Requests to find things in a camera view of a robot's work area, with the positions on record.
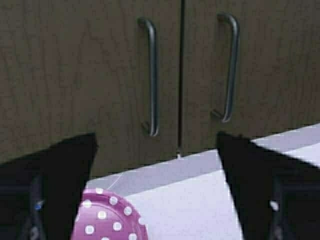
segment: silver handle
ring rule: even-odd
[[[235,93],[235,79],[236,79],[236,67],[238,60],[238,46],[239,46],[239,23],[237,19],[229,13],[219,12],[217,14],[219,21],[227,22],[231,26],[232,39],[231,39],[231,51],[228,70],[228,83],[225,97],[224,114],[221,114],[217,110],[213,110],[211,114],[221,119],[221,122],[226,123],[231,119],[233,105],[234,105],[234,93]]]
[[[149,42],[149,67],[150,67],[150,123],[142,123],[143,128],[150,137],[159,133],[158,120],[158,63],[157,63],[157,35],[154,24],[147,18],[138,18],[138,24],[146,28]]]

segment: plate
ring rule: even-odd
[[[102,188],[87,188],[75,218],[71,240],[148,240],[134,206]]]

